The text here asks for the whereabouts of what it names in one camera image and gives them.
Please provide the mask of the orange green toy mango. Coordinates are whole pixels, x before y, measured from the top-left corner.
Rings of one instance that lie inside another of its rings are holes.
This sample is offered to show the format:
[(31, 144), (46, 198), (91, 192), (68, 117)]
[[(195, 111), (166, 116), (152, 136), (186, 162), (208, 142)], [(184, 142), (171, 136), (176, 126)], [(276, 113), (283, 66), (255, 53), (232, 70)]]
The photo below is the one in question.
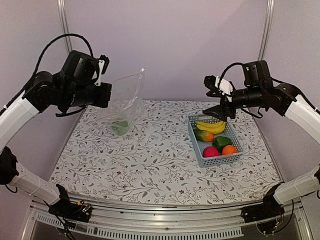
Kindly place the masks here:
[(196, 140), (203, 143), (210, 143), (210, 142), (213, 142), (215, 139), (214, 134), (207, 130), (195, 129), (193, 133)]

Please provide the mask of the clear zip top bag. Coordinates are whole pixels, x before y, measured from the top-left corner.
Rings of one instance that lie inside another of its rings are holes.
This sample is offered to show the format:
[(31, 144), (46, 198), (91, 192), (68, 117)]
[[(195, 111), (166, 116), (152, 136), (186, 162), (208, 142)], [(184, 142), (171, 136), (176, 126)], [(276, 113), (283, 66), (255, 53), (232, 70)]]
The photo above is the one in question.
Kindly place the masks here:
[(98, 114), (98, 120), (111, 131), (112, 123), (117, 121), (128, 121), (131, 129), (143, 114), (141, 91), (145, 82), (145, 71), (145, 68), (141, 68), (136, 74), (122, 76), (112, 82), (108, 107), (100, 110)]

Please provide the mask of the blue perforated plastic basket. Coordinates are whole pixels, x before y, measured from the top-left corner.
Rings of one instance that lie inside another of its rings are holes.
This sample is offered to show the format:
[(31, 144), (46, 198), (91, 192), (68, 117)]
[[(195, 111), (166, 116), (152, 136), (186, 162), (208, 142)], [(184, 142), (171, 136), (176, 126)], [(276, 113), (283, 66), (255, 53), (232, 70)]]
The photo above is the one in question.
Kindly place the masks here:
[(190, 115), (187, 129), (201, 168), (237, 161), (244, 153), (229, 123), (206, 115)]

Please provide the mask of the green toy cabbage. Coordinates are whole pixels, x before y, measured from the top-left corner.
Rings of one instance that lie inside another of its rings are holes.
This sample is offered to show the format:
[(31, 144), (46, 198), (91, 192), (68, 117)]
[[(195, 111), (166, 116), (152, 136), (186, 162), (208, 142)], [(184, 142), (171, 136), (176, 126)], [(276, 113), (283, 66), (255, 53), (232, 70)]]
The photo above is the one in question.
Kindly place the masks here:
[(112, 123), (111, 129), (116, 135), (122, 136), (130, 130), (130, 124), (127, 120), (116, 121)]

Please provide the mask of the red toy apple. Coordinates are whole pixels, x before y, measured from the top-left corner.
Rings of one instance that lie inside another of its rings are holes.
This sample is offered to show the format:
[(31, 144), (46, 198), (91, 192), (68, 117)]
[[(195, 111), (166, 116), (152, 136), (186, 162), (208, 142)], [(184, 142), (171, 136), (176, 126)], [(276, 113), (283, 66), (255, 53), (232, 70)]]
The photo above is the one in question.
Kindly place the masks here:
[(204, 158), (218, 157), (218, 156), (220, 156), (220, 152), (215, 147), (208, 146), (203, 150), (202, 156)]

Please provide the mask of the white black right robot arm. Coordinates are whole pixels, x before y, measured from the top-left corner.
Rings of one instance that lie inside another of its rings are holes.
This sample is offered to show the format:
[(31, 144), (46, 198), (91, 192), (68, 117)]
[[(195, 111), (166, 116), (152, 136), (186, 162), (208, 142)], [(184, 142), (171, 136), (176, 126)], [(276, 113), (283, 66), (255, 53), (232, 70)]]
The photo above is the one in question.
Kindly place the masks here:
[[(236, 89), (225, 74), (234, 66), (241, 66), (244, 88)], [(208, 97), (219, 98), (218, 105), (203, 110), (203, 114), (226, 121), (236, 117), (237, 109), (257, 107), (274, 110), (299, 126), (317, 143), (320, 141), (320, 111), (293, 84), (273, 78), (265, 60), (248, 63), (234, 62), (221, 75), (205, 76)], [(305, 197), (320, 189), (320, 167), (316, 166), (293, 180), (273, 186), (263, 197), (258, 213), (269, 218), (278, 207), (295, 198)]]

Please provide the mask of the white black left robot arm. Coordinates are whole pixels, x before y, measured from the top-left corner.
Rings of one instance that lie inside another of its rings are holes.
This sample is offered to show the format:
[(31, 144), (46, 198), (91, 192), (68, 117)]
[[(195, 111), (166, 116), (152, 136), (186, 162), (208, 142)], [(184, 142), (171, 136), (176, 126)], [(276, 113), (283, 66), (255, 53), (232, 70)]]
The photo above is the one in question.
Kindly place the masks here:
[[(174, 206), (229, 202), (228, 169), (201, 168), (193, 147), (190, 116), (208, 104), (143, 101), (136, 95), (121, 102), (115, 84), (101, 82), (108, 63), (105, 56), (71, 51), (60, 72), (33, 72), (1, 111), (0, 153), (9, 159), (0, 172), (2, 184), (45, 201), (63, 217), (75, 211), (63, 193), (98, 205), (106, 200)], [(50, 105), (61, 116), (70, 107), (84, 114), (46, 181), (7, 145)]]

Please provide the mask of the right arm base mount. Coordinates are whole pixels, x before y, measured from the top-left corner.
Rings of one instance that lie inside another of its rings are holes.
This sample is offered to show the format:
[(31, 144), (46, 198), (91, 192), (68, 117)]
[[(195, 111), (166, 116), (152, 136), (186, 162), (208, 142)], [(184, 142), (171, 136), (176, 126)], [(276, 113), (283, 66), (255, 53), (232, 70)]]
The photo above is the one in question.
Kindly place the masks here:
[(262, 203), (243, 207), (240, 216), (245, 223), (251, 223), (277, 217), (284, 213), (283, 206), (278, 204), (273, 196), (265, 196)]

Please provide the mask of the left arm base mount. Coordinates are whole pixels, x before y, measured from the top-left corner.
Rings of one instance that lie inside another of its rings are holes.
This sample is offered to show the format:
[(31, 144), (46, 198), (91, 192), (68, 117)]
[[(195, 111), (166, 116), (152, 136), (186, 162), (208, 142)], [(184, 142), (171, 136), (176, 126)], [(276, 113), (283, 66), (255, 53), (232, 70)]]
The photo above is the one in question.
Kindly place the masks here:
[(49, 206), (48, 212), (67, 220), (88, 223), (92, 214), (92, 205), (84, 200), (72, 203), (67, 190), (59, 184), (56, 184), (56, 187), (59, 191), (59, 200), (57, 203)]

